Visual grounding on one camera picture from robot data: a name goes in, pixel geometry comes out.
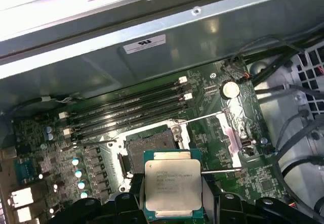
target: green circuit board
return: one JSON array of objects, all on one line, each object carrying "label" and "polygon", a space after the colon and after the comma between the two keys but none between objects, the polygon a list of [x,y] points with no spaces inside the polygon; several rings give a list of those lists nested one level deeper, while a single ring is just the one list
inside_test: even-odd
[{"label": "green circuit board", "polygon": [[[180,132],[174,132],[176,125],[166,123],[220,112],[242,143],[238,152],[242,170],[216,174],[215,184],[241,195],[249,203],[264,196],[282,199],[284,190],[272,173],[272,144],[251,82],[246,80],[238,85],[237,98],[224,99],[220,93],[224,82],[243,77],[246,67],[238,61],[224,71],[222,65],[223,62],[215,62],[199,66],[30,118],[15,118],[13,127],[20,158],[15,170],[21,171],[24,166],[30,169],[17,175],[17,182],[23,186],[37,180],[38,174],[49,172],[47,208],[59,204],[62,209],[79,199],[84,191],[88,197],[105,202],[112,193],[127,190],[125,180],[141,171],[136,149],[176,149],[187,143],[191,149],[200,149],[202,170],[230,168],[231,142],[216,115],[187,123],[186,130],[181,128]],[[112,147],[79,146],[111,139],[119,141],[112,143]],[[115,145],[121,139],[123,145],[118,149]],[[73,143],[77,143],[76,147],[69,148]],[[71,162],[77,157],[79,164],[74,166]],[[83,171],[81,178],[75,176],[78,169]],[[84,189],[78,188],[80,181],[86,183]],[[61,184],[56,191],[54,183]]]}]

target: cable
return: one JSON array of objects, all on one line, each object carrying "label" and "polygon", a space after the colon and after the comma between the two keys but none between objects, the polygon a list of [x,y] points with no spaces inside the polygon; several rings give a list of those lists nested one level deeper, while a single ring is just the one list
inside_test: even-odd
[{"label": "cable", "polygon": [[287,153],[294,145],[299,143],[305,136],[310,134],[313,130],[316,128],[324,125],[324,118],[320,117],[312,121],[308,126],[294,134],[284,145],[283,147],[279,150],[277,154],[278,160]]},{"label": "cable", "polygon": [[279,160],[282,158],[282,156],[287,153],[294,145],[300,142],[301,139],[303,139],[305,136],[307,136],[309,133],[311,133],[313,130],[315,130],[317,127],[320,127],[324,125],[324,119],[323,117],[317,118],[314,121],[312,121],[307,127],[303,128],[296,134],[294,134],[285,144],[284,146],[279,150],[275,161],[273,163],[273,172],[275,177],[277,178],[278,182],[284,187],[285,191],[293,197],[296,202],[303,207],[305,210],[307,210],[309,213],[313,215],[313,218],[316,218],[317,221],[324,224],[324,217],[320,216],[318,213],[316,213],[312,208],[310,208],[305,202],[303,202],[302,199],[300,199],[294,191],[289,187],[289,185],[285,182],[284,177],[281,174],[281,169],[279,167]]},{"label": "cable", "polygon": [[285,182],[283,176],[281,175],[281,170],[279,167],[279,163],[277,160],[273,163],[273,172],[275,177],[277,178],[278,182],[283,186],[285,191],[295,199],[295,201],[304,208],[307,212],[313,215],[313,218],[316,219],[318,222],[324,224],[324,217],[320,216],[317,212],[315,212],[311,207],[309,207],[302,199],[300,199],[295,192],[289,187],[289,185]]},{"label": "cable", "polygon": [[275,149],[279,150],[279,146],[281,143],[282,138],[284,137],[285,131],[288,128],[289,124],[294,120],[297,119],[299,117],[304,117],[307,118],[309,116],[309,111],[308,110],[301,110],[300,112],[298,112],[297,114],[293,115],[292,117],[290,117],[282,126],[279,136],[278,136],[278,140],[275,144]]},{"label": "cable", "polygon": [[294,49],[294,50],[296,50],[296,51],[298,51],[298,52],[300,52],[300,53],[304,53],[305,52],[305,50],[304,49],[302,49],[302,48],[299,48],[299,47],[297,47],[297,46],[295,46],[295,45],[293,45],[292,43],[289,43],[289,42],[287,42],[287,41],[285,41],[284,39],[282,39],[282,38],[280,38],[279,36],[277,36],[277,35],[267,35],[267,36],[264,36],[264,37],[260,37],[260,38],[258,38],[258,39],[255,39],[255,40],[253,40],[253,41],[251,41],[251,42],[249,42],[249,43],[247,43],[246,45],[244,45],[243,47],[241,47],[231,58],[230,58],[230,61],[229,61],[229,64],[232,64],[233,62],[234,62],[234,60],[235,60],[235,58],[236,57],[238,57],[242,52],[244,52],[247,48],[249,48],[249,47],[251,47],[251,46],[253,46],[254,44],[256,44],[256,43],[258,43],[258,42],[260,42],[260,41],[262,41],[262,40],[266,40],[266,39],[275,39],[275,40],[278,40],[279,42],[281,42],[281,43],[283,43],[284,45],[286,45],[286,46],[288,46],[288,47],[290,47],[290,48],[292,48],[292,49]]},{"label": "cable", "polygon": [[[302,48],[309,48],[313,45],[323,41],[324,36],[320,36],[317,38],[310,37],[309,39],[305,40],[305,42],[300,45]],[[275,59],[271,64],[269,64],[265,69],[263,69],[260,73],[254,76],[252,79],[253,86],[259,85],[261,82],[265,81],[269,78],[273,73],[277,71],[278,68],[283,66],[292,56],[296,55],[295,50],[288,49],[286,53],[280,55],[277,59]]]},{"label": "cable", "polygon": [[[314,91],[312,89],[304,88],[302,86],[297,86],[297,85],[289,85],[289,88],[301,91],[301,92],[303,92],[305,94],[314,96],[314,97],[316,97],[318,99],[324,99],[324,92]],[[285,87],[283,85],[275,86],[275,87],[271,87],[271,88],[267,88],[267,89],[255,90],[255,93],[256,94],[276,93],[276,92],[279,92],[281,90],[285,90]]]},{"label": "cable", "polygon": [[302,86],[297,86],[297,85],[290,85],[290,88],[299,90],[299,91],[301,91],[301,92],[303,92],[305,94],[314,96],[314,97],[316,97],[318,99],[324,99],[324,93],[323,92],[317,92],[317,91],[314,91],[312,89],[304,88]]},{"label": "cable", "polygon": [[18,111],[19,109],[22,109],[24,107],[27,107],[29,105],[32,105],[32,104],[35,104],[35,103],[38,103],[38,102],[41,102],[42,101],[42,98],[34,98],[34,99],[30,99],[30,100],[27,100],[25,102],[22,102],[20,104],[17,104],[13,107],[11,107],[9,110],[6,111],[6,115],[12,115],[14,112]]},{"label": "cable", "polygon": [[323,210],[323,207],[324,207],[324,197],[317,200],[317,202],[315,203],[315,206],[314,206],[314,211],[316,213],[320,214]]},{"label": "cable", "polygon": [[29,105],[39,103],[39,102],[55,101],[55,102],[58,102],[58,103],[66,104],[66,103],[70,102],[72,99],[73,99],[72,97],[64,97],[61,100],[57,99],[56,97],[52,98],[51,96],[38,97],[38,98],[27,100],[25,102],[22,102],[20,104],[17,104],[15,106],[11,107],[5,113],[3,113],[3,115],[11,116],[16,111],[18,111],[18,110],[20,110],[22,108],[25,108],[25,107],[27,107]]},{"label": "cable", "polygon": [[324,158],[321,156],[307,156],[304,157],[302,159],[299,159],[291,164],[288,165],[288,167],[286,167],[283,171],[282,171],[282,176],[286,177],[287,174],[293,170],[295,167],[304,164],[304,163],[311,163],[313,165],[320,165],[323,166],[324,165]]},{"label": "cable", "polygon": [[266,89],[258,89],[255,90],[256,94],[268,94],[268,93],[277,93],[280,90],[284,90],[285,87],[283,85],[280,86],[274,86],[274,87],[270,87],[270,88],[266,88]]}]

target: white label sticker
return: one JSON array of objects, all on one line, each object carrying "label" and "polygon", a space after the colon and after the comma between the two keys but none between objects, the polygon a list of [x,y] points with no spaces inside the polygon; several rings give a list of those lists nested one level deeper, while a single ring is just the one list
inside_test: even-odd
[{"label": "white label sticker", "polygon": [[138,41],[136,43],[131,43],[126,46],[124,46],[124,49],[127,54],[131,54],[134,52],[142,51],[154,46],[159,46],[161,44],[166,43],[166,35],[161,34],[159,36],[148,38],[142,41]]}]

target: ram slot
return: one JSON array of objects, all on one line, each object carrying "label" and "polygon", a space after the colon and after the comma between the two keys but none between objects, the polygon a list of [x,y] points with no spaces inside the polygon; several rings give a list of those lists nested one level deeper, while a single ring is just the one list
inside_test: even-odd
[{"label": "ram slot", "polygon": [[151,89],[148,89],[148,90],[136,93],[136,94],[131,94],[131,95],[124,96],[124,97],[122,97],[120,99],[111,100],[111,101],[109,101],[107,103],[87,107],[85,109],[78,110],[75,113],[84,114],[84,113],[89,113],[91,111],[99,110],[100,108],[111,107],[114,104],[122,103],[124,101],[130,101],[131,102],[131,100],[134,100],[134,99],[137,99],[137,98],[140,98],[140,97],[143,97],[143,96],[148,96],[148,95],[151,95],[151,94],[156,94],[156,93],[159,93],[159,92],[162,92],[162,91],[165,91],[165,90],[168,90],[168,89],[172,89],[172,88],[178,87],[178,86],[179,86],[178,82],[170,82],[170,83],[160,85],[160,86],[156,86],[156,87],[153,87]]},{"label": "ram slot", "polygon": [[181,88],[179,88],[176,91],[166,92],[166,93],[163,93],[163,94],[156,95],[154,97],[150,97],[150,98],[147,98],[147,99],[132,102],[130,104],[120,105],[120,106],[115,107],[115,108],[108,108],[106,110],[100,111],[100,113],[87,115],[87,116],[78,118],[77,120],[73,120],[72,122],[75,123],[75,124],[80,124],[80,123],[89,122],[89,121],[93,121],[93,120],[99,120],[100,118],[109,116],[111,114],[118,113],[120,111],[125,111],[127,109],[140,107],[140,106],[145,105],[147,103],[152,103],[152,102],[156,102],[156,101],[166,100],[166,99],[171,98],[171,97],[176,97],[176,96],[180,95],[182,92],[183,92],[183,90]]},{"label": "ram slot", "polygon": [[106,124],[113,123],[113,122],[116,122],[116,121],[136,117],[137,115],[141,115],[142,113],[147,113],[147,112],[149,112],[151,110],[156,110],[157,107],[167,107],[167,106],[172,106],[172,105],[178,104],[178,103],[180,103],[179,98],[170,99],[170,100],[167,100],[167,101],[163,101],[161,103],[152,102],[151,104],[148,104],[149,106],[147,106],[147,107],[143,107],[143,108],[140,108],[140,109],[137,109],[137,110],[134,110],[134,111],[127,111],[127,112],[124,111],[123,113],[121,113],[119,115],[116,115],[116,116],[113,116],[113,117],[110,117],[110,118],[107,118],[107,119],[103,119],[103,120],[97,121],[97,122],[92,123],[92,124],[87,124],[87,125],[84,125],[84,126],[82,126],[80,128],[75,128],[75,131],[85,131],[85,130],[93,129],[95,127],[104,126]]},{"label": "ram slot", "polygon": [[73,140],[82,140],[82,139],[86,139],[86,138],[94,138],[94,137],[98,137],[100,135],[103,135],[105,133],[109,133],[113,130],[118,130],[118,129],[122,129],[122,128],[126,128],[126,127],[132,127],[132,125],[135,124],[141,124],[141,123],[145,123],[146,121],[150,120],[150,119],[156,119],[158,117],[164,116],[164,115],[169,115],[172,113],[177,113],[179,111],[188,109],[188,106],[186,104],[183,104],[181,106],[178,106],[176,108],[170,109],[170,110],[166,110],[164,112],[160,112],[160,113],[156,113],[156,114],[148,114],[145,115],[143,117],[139,117],[139,118],[135,118],[133,120],[129,120],[128,122],[125,123],[121,123],[121,124],[116,124],[107,128],[103,128],[100,130],[96,130],[90,133],[86,133],[86,134],[82,134],[82,135],[78,135],[76,138],[74,138]]}]

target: motherboard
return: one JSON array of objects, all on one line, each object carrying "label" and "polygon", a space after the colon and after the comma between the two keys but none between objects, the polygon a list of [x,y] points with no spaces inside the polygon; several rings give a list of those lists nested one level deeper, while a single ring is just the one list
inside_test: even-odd
[{"label": "motherboard", "polygon": [[[16,178],[5,196],[15,222],[45,223],[80,198],[105,203],[129,191],[133,175],[144,171],[147,150],[199,149],[202,171],[240,169],[214,174],[219,188],[249,203],[282,200],[272,143],[246,78],[242,61],[226,67],[220,61],[14,118],[14,153],[3,149],[2,157]],[[27,187],[33,200],[22,204],[18,192]],[[23,219],[19,210],[28,205],[34,206]]]}]

